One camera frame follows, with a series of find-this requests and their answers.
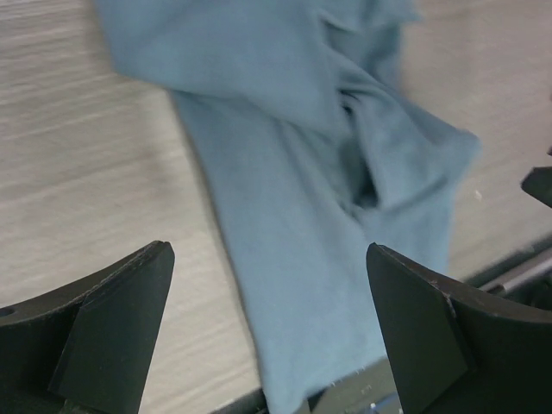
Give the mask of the grey-blue t shirt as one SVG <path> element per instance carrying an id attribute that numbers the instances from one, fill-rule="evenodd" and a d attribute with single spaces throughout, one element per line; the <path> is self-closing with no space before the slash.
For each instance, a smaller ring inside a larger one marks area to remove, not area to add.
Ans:
<path id="1" fill-rule="evenodd" d="M 99 1 L 119 73 L 166 89 L 203 168 L 272 413 L 385 346 L 371 243 L 448 266 L 477 139 L 400 90 L 410 1 Z"/>

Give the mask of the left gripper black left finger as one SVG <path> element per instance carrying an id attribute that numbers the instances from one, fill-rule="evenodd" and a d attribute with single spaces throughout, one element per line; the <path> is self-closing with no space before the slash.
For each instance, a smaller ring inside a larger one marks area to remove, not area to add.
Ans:
<path id="1" fill-rule="evenodd" d="M 3 413 L 136 413 L 175 255 L 153 241 L 89 276 L 1 309 Z"/>

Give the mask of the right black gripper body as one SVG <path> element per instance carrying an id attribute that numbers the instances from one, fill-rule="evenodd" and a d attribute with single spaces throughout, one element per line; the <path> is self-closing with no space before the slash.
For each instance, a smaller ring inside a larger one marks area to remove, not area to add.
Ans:
<path id="1" fill-rule="evenodd" d="M 552 203 L 552 166 L 537 166 L 524 178 L 522 190 L 541 203 Z"/>

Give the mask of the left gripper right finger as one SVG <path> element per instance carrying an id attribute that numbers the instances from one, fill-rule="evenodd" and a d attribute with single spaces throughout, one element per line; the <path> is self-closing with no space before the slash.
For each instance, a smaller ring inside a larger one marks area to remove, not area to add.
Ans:
<path id="1" fill-rule="evenodd" d="M 551 313 L 378 244 L 367 273 L 405 413 L 549 413 Z"/>

